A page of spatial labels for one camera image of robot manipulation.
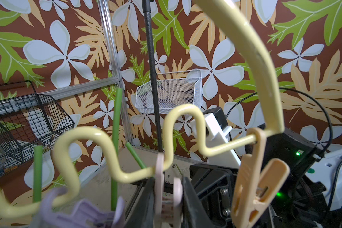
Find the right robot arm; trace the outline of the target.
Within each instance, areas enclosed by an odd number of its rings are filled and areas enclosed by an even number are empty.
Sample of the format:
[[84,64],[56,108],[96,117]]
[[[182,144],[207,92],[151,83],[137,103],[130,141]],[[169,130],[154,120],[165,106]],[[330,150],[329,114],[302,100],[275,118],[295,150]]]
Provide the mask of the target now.
[[[284,161],[290,175],[268,211],[277,228],[342,227],[342,147],[331,140],[341,126],[328,127],[321,139],[309,125],[299,134],[286,129],[267,139],[263,165]],[[218,228],[231,228],[228,201],[232,200],[237,170],[212,164],[190,167],[192,185],[207,215]]]

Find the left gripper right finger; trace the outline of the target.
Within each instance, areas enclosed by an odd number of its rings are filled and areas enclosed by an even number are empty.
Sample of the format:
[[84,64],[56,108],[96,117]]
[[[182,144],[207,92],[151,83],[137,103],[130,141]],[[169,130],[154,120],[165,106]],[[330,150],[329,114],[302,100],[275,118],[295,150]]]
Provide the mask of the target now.
[[182,197],[182,228],[213,228],[211,220],[204,210],[190,180],[182,178],[183,197]]

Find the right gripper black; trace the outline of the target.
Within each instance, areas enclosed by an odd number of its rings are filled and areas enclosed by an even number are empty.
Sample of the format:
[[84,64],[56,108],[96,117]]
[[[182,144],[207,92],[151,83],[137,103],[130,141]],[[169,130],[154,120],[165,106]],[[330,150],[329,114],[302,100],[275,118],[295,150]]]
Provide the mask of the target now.
[[238,170],[198,163],[189,171],[191,184],[214,227],[235,227],[230,213]]

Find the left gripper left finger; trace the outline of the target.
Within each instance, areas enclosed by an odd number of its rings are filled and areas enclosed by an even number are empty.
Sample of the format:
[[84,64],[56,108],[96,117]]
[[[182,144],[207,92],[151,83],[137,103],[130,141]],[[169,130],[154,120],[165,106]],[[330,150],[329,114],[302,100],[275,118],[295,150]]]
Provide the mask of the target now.
[[155,178],[150,178],[129,216],[125,228],[153,228],[154,227],[154,184]]

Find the black metal clothes rack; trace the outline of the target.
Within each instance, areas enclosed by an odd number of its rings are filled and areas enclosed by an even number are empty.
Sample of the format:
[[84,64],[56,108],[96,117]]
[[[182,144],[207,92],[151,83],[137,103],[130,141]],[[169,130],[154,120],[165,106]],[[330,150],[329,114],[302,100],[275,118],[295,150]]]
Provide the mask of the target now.
[[158,152],[163,152],[162,145],[162,129],[161,129],[161,119],[159,112],[159,103],[158,103],[158,90],[157,90],[157,78],[156,78],[156,68],[155,68],[155,58],[154,58],[154,42],[153,42],[153,30],[152,30],[152,20],[151,20],[151,2],[150,0],[142,0],[142,10],[144,15],[145,22],[145,33],[146,33],[146,41],[147,41],[147,49],[149,56],[149,65],[150,65],[150,81],[151,81],[151,89],[152,89],[152,97],[153,97],[153,105],[154,105],[154,116],[155,116],[155,126],[157,133],[157,147]]

